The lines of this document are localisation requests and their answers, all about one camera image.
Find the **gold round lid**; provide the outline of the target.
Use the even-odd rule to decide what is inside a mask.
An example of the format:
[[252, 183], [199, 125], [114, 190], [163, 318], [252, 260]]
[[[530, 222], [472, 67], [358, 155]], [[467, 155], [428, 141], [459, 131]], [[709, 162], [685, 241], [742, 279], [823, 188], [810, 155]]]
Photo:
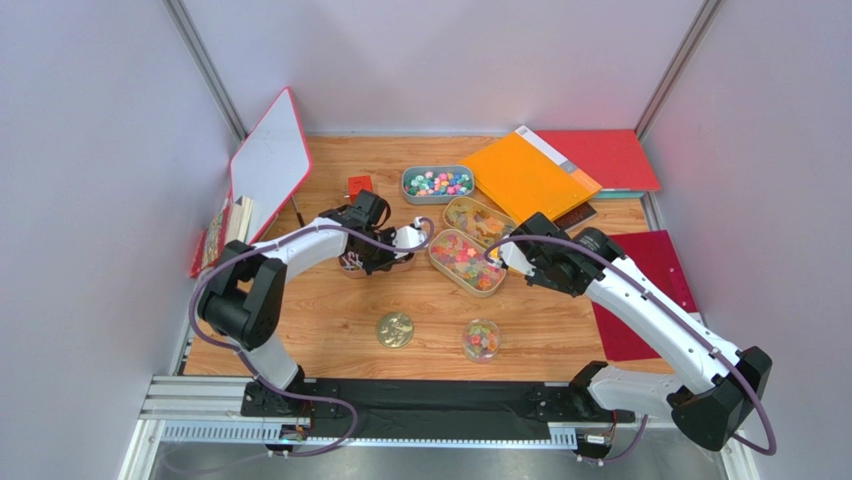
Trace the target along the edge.
[[378, 321], [375, 335], [379, 343], [387, 348], [402, 348], [412, 340], [414, 324], [408, 315], [392, 312]]

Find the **beige tray of star candies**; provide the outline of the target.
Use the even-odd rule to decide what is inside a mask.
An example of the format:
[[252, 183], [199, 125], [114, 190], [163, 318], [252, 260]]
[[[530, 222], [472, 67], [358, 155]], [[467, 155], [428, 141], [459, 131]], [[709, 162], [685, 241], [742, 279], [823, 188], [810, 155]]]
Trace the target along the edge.
[[428, 257], [438, 271], [477, 298], [492, 296], [507, 277], [505, 270], [487, 261], [481, 245], [455, 229], [431, 240]]

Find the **grey tray of round candies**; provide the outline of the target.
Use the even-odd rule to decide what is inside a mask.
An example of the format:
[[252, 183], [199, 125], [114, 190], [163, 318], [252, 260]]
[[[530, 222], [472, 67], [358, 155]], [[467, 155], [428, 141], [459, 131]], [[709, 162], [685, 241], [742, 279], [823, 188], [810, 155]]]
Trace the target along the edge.
[[447, 204], [470, 196], [475, 186], [473, 172], [462, 165], [414, 166], [401, 176], [403, 198], [413, 205]]

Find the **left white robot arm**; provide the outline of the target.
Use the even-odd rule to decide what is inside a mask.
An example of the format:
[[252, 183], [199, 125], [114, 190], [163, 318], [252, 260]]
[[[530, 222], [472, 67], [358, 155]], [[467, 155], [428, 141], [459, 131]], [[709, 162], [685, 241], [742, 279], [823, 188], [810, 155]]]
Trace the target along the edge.
[[218, 346], [236, 352], [268, 388], [286, 390], [303, 375], [277, 334], [286, 284], [319, 263], [347, 255], [355, 256], [366, 274], [411, 260], [424, 240], [421, 224], [386, 227], [389, 215], [386, 200], [362, 191], [353, 203], [326, 210], [278, 239], [227, 243], [193, 295], [192, 323], [207, 323], [222, 337]]

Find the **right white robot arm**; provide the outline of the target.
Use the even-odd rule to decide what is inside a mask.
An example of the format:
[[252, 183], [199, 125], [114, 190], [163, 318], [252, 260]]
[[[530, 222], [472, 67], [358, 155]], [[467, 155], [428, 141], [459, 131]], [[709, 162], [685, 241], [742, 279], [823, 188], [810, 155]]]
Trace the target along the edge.
[[757, 346], [741, 349], [703, 326], [670, 299], [614, 238], [596, 228], [574, 237], [541, 213], [505, 238], [503, 267], [528, 285], [585, 296], [613, 314], [673, 372], [633, 372], [591, 362], [572, 380], [590, 406], [670, 418], [700, 447], [721, 450], [735, 439], [766, 456], [777, 439], [761, 403], [772, 359]]

